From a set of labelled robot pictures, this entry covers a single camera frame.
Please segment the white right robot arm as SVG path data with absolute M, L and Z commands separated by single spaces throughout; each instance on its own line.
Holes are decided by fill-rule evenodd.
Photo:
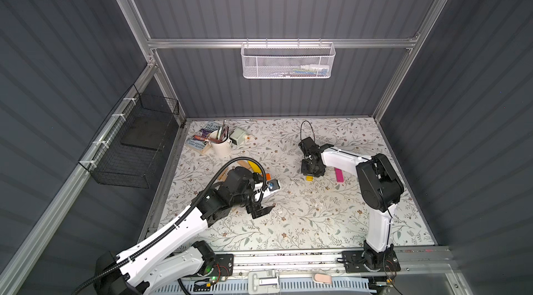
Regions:
M 368 271 L 401 270 L 391 241 L 391 226 L 401 196 L 405 191 L 387 156 L 358 156 L 331 144 L 318 145 L 311 137 L 298 144 L 303 152 L 301 172 L 322 177 L 327 167 L 356 175 L 362 199 L 369 208 L 368 234 L 359 260 Z

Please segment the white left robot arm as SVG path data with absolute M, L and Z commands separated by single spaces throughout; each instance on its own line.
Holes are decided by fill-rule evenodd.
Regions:
M 194 274 L 209 274 L 215 253 L 203 240 L 182 253 L 176 250 L 228 216 L 235 206 L 245 207 L 254 219 L 269 214 L 262 200 L 280 189 L 276 179 L 266 180 L 245 167 L 230 170 L 224 181 L 215 181 L 159 231 L 121 253 L 106 253 L 97 260 L 97 294 L 150 294 Z

